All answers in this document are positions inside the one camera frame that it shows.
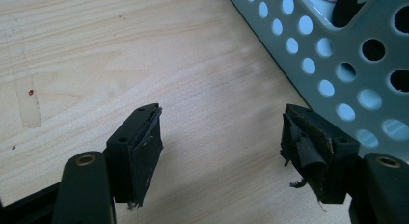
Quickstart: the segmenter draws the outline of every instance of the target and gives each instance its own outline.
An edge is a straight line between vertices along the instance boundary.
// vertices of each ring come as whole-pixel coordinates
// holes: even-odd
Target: black plastic part
[[[355,164],[360,144],[313,112],[288,104],[280,154],[307,180],[319,201],[342,204],[346,168]]]
[[[142,206],[163,149],[158,104],[136,109],[107,141],[103,151],[117,203]]]
[[[378,222],[362,176],[363,164],[364,161],[359,158],[356,164],[347,170],[346,190],[352,197],[349,217],[352,224],[376,224]]]
[[[4,208],[0,203],[0,223],[50,223],[59,186],[53,184]]]
[[[389,155],[367,154],[362,177],[377,223],[409,223],[409,165],[406,162]]]
[[[52,223],[116,223],[103,153],[78,154],[66,163]]]

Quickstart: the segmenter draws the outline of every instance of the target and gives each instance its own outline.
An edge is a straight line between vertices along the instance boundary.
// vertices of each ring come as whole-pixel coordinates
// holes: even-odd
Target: wood grain
[[[159,102],[165,149],[145,205],[117,205],[119,223],[349,223],[348,205],[324,212],[288,187],[300,176],[279,156],[282,113],[305,103],[230,0],[0,0],[0,31],[4,205]],[[22,120],[27,73],[39,127]]]

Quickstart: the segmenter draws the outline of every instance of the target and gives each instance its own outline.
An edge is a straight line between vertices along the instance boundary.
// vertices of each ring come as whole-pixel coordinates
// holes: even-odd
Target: wooden table
[[[288,186],[282,113],[305,103],[230,0],[0,0],[0,31],[4,205],[159,102],[165,149],[119,223],[349,223]]]

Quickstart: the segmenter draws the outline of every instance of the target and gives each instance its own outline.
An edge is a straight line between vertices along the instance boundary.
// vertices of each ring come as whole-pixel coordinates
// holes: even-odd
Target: light wood surface
[[[230,0],[0,0],[0,32],[4,205],[159,102],[165,149],[119,223],[349,223],[288,186],[282,113],[305,103]]]

